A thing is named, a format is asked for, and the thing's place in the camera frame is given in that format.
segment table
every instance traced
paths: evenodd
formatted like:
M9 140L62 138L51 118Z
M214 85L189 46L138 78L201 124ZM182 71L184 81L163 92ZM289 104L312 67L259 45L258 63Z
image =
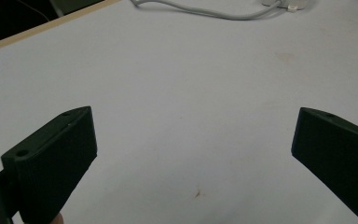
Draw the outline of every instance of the table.
M83 105L99 156L66 223L358 223L290 153L301 106L358 125L358 1L120 1L0 48L0 155Z

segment small stain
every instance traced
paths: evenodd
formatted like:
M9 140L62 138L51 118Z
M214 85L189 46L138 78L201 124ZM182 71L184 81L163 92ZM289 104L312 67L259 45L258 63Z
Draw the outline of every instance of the small stain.
M290 61L292 61L295 58L295 55L292 53L286 53L286 52L276 52L275 56L281 61L286 64L289 64Z
M319 30L321 31L322 35L331 36L328 29L321 27Z
M200 189L198 189L197 194L196 194L196 196L194 198L198 198L199 196L201 196L201 190Z

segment screw hole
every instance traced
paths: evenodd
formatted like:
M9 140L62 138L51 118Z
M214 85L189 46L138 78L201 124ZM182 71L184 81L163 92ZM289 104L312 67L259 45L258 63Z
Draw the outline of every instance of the screw hole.
M23 157L23 156L27 155L28 152L29 152L28 150L21 150L21 151L17 152L16 155L18 157Z

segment white cable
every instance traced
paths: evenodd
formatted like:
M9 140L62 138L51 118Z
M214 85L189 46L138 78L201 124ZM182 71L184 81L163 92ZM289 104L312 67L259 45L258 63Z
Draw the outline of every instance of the white cable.
M263 9L261 11L258 11L256 13L248 14L248 15L231 15L223 12L213 11L209 9L199 8L199 7L187 7L184 5L176 4L174 2L171 2L169 0L131 0L134 5L139 6L143 3L148 2L155 2L155 3L161 3L165 4L171 7L176 7L179 9L182 9L183 11L194 13L194 14L200 14L200 15L206 15L226 20L232 20L232 21L248 21L255 19L257 17L260 17L262 15L265 15L269 13L274 8L278 7L278 5L281 4L281 1L276 1L274 4L272 4L270 7Z
M34 12L38 13L39 15L43 16L46 21L50 21L50 20L48 19L48 17L45 16L45 14L43 14L41 11L37 10L37 9L34 8L34 7L31 7L30 5L28 5L28 4L24 3L24 2L22 2L21 0L17 0L17 1L18 1L19 3L25 5L25 6L28 7L29 9L33 10Z

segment finger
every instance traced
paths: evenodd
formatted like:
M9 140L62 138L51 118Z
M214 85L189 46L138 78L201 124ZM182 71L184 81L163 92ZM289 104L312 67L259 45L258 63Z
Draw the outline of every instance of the finger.
M61 213L59 213L51 222L50 224L63 224L63 218Z

